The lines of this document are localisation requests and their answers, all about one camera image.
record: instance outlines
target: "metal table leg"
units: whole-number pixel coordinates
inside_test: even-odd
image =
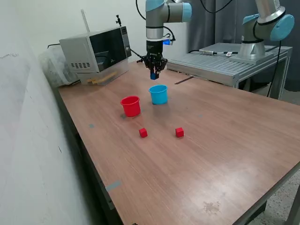
[[[300,186],[298,188],[292,209],[286,221],[286,225],[299,225],[300,223]]]
[[[285,87],[287,70],[290,64],[290,56],[278,63],[277,70],[274,77],[274,82],[271,88],[270,97],[280,100]]]

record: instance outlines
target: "black cable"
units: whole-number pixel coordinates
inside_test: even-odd
[[[166,26],[164,26],[164,28],[166,28],[166,29],[167,29],[168,31],[170,31],[170,33],[172,34],[172,39],[171,39],[171,41],[176,41],[175,35],[174,35],[173,31],[171,31],[171,29],[168,28],[168,27],[166,27]]]
[[[168,38],[169,38],[171,36],[171,34],[167,33],[167,34],[164,35],[164,37],[166,37],[166,36],[168,36]]]
[[[281,41],[279,42],[279,50],[278,50],[277,62],[276,62],[275,71],[274,71],[274,74],[273,74],[273,78],[272,78],[272,81],[271,81],[271,85],[269,87],[269,91],[268,91],[267,97],[269,97],[269,95],[270,95],[272,84],[274,82],[275,74],[276,74],[276,71],[277,71],[278,63],[279,63],[280,50],[281,50]]]
[[[219,10],[217,10],[217,11],[215,11],[215,12],[211,12],[211,11],[209,11],[209,10],[205,7],[203,1],[200,0],[200,2],[201,2],[201,4],[202,4],[203,8],[204,8],[205,11],[208,12],[208,13],[217,13],[217,12],[220,12],[222,9],[224,9],[226,6],[228,6],[232,1],[233,1],[233,0],[230,0],[226,5],[224,5],[224,6],[223,6],[222,8],[220,8]]]
[[[191,50],[188,53],[193,53],[193,52],[198,52],[198,51],[199,51],[199,49],[197,49],[197,50]]]
[[[135,6],[136,6],[136,10],[137,10],[137,12],[140,14],[141,18],[143,18],[144,20],[146,20],[146,18],[143,17],[143,15],[141,14],[141,12],[140,12],[140,10],[139,10],[139,7],[138,7],[138,5],[137,5],[137,0],[135,0]]]
[[[130,49],[130,51],[132,51],[134,54],[136,54],[138,57],[142,58],[142,56],[140,56],[138,53],[136,53],[135,51],[133,51],[132,49]]]
[[[141,16],[141,18],[143,18],[144,20],[146,20],[146,18],[141,14],[140,10],[139,10],[139,6],[137,5],[137,0],[135,0],[135,6],[136,6],[136,10],[139,13],[139,15]],[[171,31],[170,28],[164,26],[164,28],[166,28],[168,31],[170,31],[170,33],[172,34],[172,40],[171,41],[176,41],[175,39],[175,35],[174,33]]]
[[[193,52],[199,52],[199,49],[191,50],[188,53],[193,53]]]
[[[47,49],[48,49],[50,46],[55,46],[55,45],[60,45],[60,44],[51,44],[51,45],[48,45]]]

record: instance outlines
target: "aluminum workbench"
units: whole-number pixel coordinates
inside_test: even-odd
[[[169,60],[167,69],[239,88],[240,82],[276,64],[278,48],[274,46],[265,48],[266,52],[274,53],[273,57],[256,65],[230,61],[225,55],[204,55],[192,52]],[[240,44],[217,43],[203,49],[215,52],[238,52]],[[292,50],[292,47],[281,47],[278,68],[270,92],[271,98],[281,99]]]

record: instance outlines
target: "metal frame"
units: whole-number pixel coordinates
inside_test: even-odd
[[[277,182],[263,197],[261,197],[250,209],[248,209],[233,225],[244,225],[249,218],[257,212],[257,210],[265,204],[265,202],[284,184],[286,183],[298,170],[300,169],[300,162],[291,169],[280,181]],[[300,222],[300,191],[298,190],[294,200],[289,218],[286,225],[299,225]]]
[[[272,49],[273,46],[266,46],[265,48],[266,51],[269,50],[269,53],[273,54],[273,57],[256,65],[233,62],[226,56],[203,55],[192,52],[169,60],[167,69],[238,88],[241,81],[276,64],[278,48]],[[238,52],[240,44],[217,43],[203,49],[215,52]],[[281,99],[292,50],[292,47],[281,47],[279,64],[270,93],[271,98]]]
[[[300,186],[295,196],[294,203],[289,214],[289,217],[285,223],[286,225],[299,225],[300,224]]]

